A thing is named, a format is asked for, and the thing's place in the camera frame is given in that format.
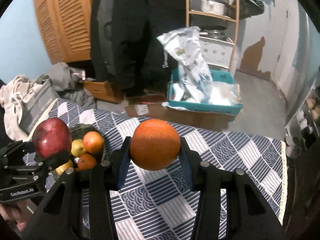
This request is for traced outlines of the person's left hand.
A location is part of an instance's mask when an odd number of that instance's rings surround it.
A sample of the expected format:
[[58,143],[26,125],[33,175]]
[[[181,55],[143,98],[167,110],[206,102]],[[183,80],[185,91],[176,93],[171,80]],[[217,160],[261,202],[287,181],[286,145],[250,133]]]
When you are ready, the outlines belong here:
[[7,221],[15,223],[16,228],[22,232],[32,217],[32,213],[28,209],[27,201],[23,200],[14,204],[1,204],[1,216]]

